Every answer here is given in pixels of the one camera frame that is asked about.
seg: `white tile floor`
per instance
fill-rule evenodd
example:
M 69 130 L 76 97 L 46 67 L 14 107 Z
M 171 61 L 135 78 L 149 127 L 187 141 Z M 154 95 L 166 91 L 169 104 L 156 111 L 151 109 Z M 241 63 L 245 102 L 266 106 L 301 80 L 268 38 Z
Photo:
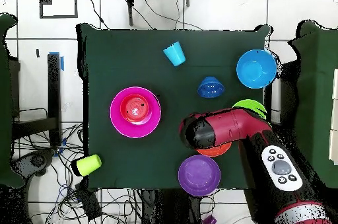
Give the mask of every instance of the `white tile floor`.
M 152 9 L 161 15 L 172 19 L 178 18 L 177 0 L 147 0 Z M 282 63 L 296 59 L 296 54 L 287 44 L 295 37 L 297 24 L 304 19 L 316 20 L 328 28 L 338 27 L 336 18 L 338 0 L 190 0 L 190 7 L 185 8 L 185 22 L 194 24 L 205 30 L 253 30 L 260 24 L 270 24 L 274 31 L 271 35 L 270 50 L 274 51 Z M 127 5 L 124 0 L 93 0 L 94 7 L 109 28 L 129 29 Z M 180 21 L 182 21 L 183 0 L 178 0 Z M 70 15 L 74 13 L 74 0 L 53 0 L 52 5 L 44 5 L 45 15 Z M 153 28 L 171 30 L 175 22 L 155 15 L 145 3 L 145 0 L 135 0 L 135 8 L 145 17 Z M 90 23 L 98 28 L 105 26 L 93 11 L 90 0 L 77 0 L 78 18 L 71 19 L 40 19 L 39 0 L 0 0 L 0 13 L 10 13 L 18 17 L 18 26 L 11 28 L 6 36 L 6 44 L 12 56 L 17 56 L 21 62 L 20 72 L 20 107 L 45 108 L 47 106 L 47 65 L 46 55 L 49 52 L 59 52 L 64 57 L 65 69 L 61 71 L 61 108 L 63 128 L 81 123 L 83 120 L 83 89 L 82 81 L 77 74 L 77 40 L 75 25 L 82 22 Z M 133 29 L 149 29 L 142 17 L 133 11 Z M 188 29 L 196 27 L 185 25 Z M 23 112 L 21 119 L 29 120 L 44 115 L 43 111 Z M 38 141 L 41 137 L 32 137 Z M 73 135 L 70 143 L 81 144 L 77 135 Z M 27 152 L 21 149 L 16 155 Z M 59 181 L 65 183 L 63 165 L 56 157 L 53 166 L 58 172 Z M 49 213 L 55 206 L 59 194 L 55 171 L 49 167 L 47 174 L 41 178 L 34 177 L 30 185 L 29 208 L 31 215 Z M 123 213 L 123 202 L 126 197 L 119 198 L 117 203 L 111 203 L 113 198 L 126 195 L 126 190 L 102 190 L 97 193 L 103 210 L 108 214 Z M 215 195 L 216 207 L 213 215 L 217 224 L 254 224 L 248 217 L 244 193 L 241 190 L 223 190 Z M 207 199 L 201 204 L 201 213 L 210 209 Z M 46 215 L 33 217 L 35 224 L 43 224 Z M 135 216 L 132 213 L 128 223 Z M 58 221 L 55 224 L 79 224 L 77 220 Z M 116 220 L 108 217 L 103 224 L 115 224 Z

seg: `orange plate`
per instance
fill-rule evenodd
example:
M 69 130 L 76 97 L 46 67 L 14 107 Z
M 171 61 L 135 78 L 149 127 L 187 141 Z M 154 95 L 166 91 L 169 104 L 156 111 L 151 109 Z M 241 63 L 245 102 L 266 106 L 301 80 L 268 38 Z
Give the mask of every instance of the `orange plate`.
M 230 143 L 225 143 L 224 145 L 208 148 L 208 149 L 196 149 L 198 153 L 209 156 L 209 157 L 216 157 L 225 153 L 231 146 Z

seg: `blue bowl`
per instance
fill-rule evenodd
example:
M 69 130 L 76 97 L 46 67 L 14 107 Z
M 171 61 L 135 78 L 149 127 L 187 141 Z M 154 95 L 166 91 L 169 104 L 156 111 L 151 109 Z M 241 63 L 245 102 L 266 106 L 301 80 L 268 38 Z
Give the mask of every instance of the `blue bowl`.
M 269 85 L 276 76 L 277 64 L 265 50 L 250 50 L 238 60 L 236 68 L 240 82 L 252 89 Z
M 213 76 L 208 76 L 199 85 L 197 92 L 203 98 L 216 98 L 224 92 L 224 86 Z

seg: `lime green cup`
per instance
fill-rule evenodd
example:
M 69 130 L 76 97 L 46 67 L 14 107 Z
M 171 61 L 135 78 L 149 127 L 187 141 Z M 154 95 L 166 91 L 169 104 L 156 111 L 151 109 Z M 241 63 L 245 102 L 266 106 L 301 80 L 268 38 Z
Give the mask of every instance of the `lime green cup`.
M 102 165 L 101 159 L 97 154 L 82 158 L 77 161 L 77 169 L 81 176 L 87 176 L 100 168 Z

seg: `purple plate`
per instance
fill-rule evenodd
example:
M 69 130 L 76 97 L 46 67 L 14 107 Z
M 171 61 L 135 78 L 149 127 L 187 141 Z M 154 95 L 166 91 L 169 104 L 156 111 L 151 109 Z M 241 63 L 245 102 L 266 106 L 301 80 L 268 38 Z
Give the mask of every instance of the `purple plate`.
M 220 181 L 220 169 L 212 158 L 194 155 L 187 158 L 178 170 L 181 187 L 192 196 L 205 196 L 213 192 Z

